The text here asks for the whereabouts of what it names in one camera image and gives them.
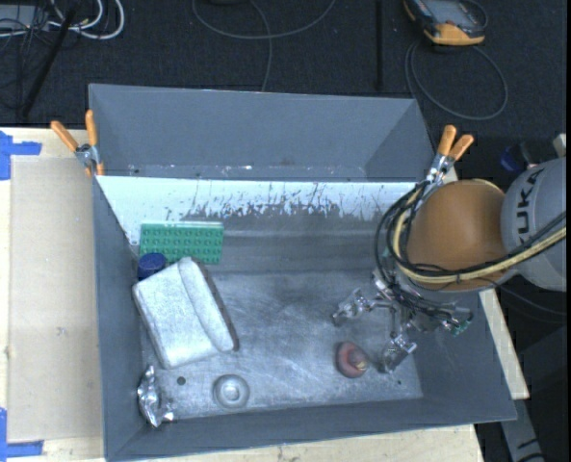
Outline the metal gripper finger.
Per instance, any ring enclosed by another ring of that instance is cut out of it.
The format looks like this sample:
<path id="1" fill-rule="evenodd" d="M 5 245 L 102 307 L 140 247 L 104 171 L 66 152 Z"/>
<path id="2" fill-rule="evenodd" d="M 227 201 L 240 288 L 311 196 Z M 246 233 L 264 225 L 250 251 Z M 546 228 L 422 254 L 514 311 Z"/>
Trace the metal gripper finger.
<path id="1" fill-rule="evenodd" d="M 331 315 L 331 320 L 335 326 L 341 326 L 347 321 L 360 319 L 364 314 L 373 311 L 375 307 L 376 302 L 365 297 L 360 288 L 356 288 L 338 304 L 336 311 Z"/>
<path id="2" fill-rule="evenodd" d="M 394 372 L 417 347 L 415 342 L 403 334 L 392 338 L 379 355 L 378 370 L 383 373 Z"/>

